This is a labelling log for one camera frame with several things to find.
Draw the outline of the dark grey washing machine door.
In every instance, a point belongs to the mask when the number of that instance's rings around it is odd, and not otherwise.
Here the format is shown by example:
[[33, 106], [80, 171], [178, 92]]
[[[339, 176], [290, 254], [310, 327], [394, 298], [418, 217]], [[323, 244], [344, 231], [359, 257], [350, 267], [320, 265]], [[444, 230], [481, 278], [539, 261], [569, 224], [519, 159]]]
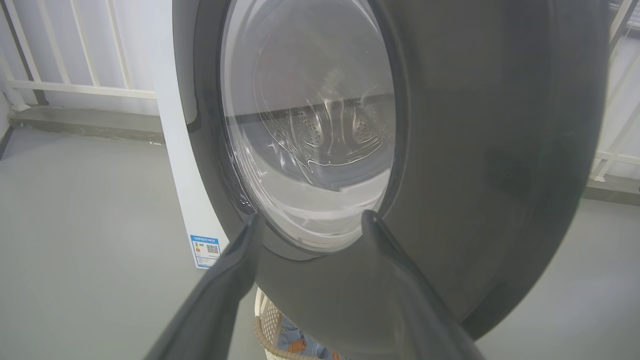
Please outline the dark grey washing machine door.
[[544, 273], [601, 130], [608, 0], [198, 0], [189, 137], [253, 285], [356, 360], [400, 360], [377, 212], [475, 342]]

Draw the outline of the blue garment with orange print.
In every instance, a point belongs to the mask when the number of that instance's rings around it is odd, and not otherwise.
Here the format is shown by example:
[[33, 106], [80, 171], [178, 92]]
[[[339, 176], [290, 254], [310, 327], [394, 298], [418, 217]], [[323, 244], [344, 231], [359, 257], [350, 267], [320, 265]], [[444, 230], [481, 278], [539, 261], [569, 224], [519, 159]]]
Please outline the blue garment with orange print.
[[288, 351], [289, 353], [318, 358], [320, 360], [348, 360], [306, 335], [285, 316], [281, 319], [277, 346], [279, 349]]

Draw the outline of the white washing machine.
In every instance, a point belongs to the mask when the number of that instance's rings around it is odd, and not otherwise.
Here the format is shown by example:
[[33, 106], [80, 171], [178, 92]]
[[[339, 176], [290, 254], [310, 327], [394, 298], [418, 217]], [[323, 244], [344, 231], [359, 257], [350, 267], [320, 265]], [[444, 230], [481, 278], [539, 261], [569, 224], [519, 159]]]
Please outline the white washing machine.
[[158, 114], [194, 264], [190, 235], [218, 239], [221, 253], [229, 243], [205, 189], [188, 129], [197, 115], [193, 75], [197, 7], [198, 0], [148, 0], [150, 29], [146, 43]]

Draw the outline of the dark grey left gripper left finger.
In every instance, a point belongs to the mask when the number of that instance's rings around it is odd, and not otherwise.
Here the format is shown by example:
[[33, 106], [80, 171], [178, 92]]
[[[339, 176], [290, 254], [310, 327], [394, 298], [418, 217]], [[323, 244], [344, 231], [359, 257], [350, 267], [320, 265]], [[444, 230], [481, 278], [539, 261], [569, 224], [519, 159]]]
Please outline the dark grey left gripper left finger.
[[251, 214], [202, 276], [144, 360], [227, 360], [240, 301], [253, 287], [265, 227]]

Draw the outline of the cream perforated laundry basket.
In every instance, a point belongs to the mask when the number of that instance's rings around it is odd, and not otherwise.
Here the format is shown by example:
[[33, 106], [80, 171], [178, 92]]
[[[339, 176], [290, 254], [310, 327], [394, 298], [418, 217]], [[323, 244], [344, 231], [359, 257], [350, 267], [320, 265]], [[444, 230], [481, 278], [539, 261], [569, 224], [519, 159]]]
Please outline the cream perforated laundry basket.
[[320, 358], [298, 355], [278, 348], [282, 317], [286, 316], [263, 290], [258, 288], [254, 299], [254, 332], [267, 360], [320, 360]]

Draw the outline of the white metal railing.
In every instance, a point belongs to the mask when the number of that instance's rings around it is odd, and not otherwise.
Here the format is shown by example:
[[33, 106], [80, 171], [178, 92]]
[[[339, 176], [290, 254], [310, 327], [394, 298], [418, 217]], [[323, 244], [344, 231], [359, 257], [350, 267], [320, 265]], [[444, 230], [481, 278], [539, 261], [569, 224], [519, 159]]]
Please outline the white metal railing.
[[0, 86], [36, 106], [157, 116], [147, 53], [158, 0], [0, 0]]
[[640, 180], [640, 0], [608, 0], [605, 114], [590, 178]]

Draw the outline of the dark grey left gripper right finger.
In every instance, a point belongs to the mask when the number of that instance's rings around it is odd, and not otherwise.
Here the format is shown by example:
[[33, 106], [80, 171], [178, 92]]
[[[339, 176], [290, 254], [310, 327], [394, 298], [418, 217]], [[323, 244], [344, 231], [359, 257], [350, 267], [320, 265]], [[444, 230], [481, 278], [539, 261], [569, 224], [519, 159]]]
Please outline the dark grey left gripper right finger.
[[390, 311], [400, 360], [486, 360], [374, 210], [361, 215], [362, 242]]

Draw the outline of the blue energy label sticker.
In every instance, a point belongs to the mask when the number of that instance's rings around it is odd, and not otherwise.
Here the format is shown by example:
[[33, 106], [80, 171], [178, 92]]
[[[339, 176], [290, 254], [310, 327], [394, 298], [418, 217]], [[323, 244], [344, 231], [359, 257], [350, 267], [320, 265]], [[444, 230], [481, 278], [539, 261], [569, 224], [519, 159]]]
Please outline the blue energy label sticker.
[[199, 269], [211, 268], [221, 255], [221, 248], [216, 238], [190, 235], [190, 246], [195, 265]]

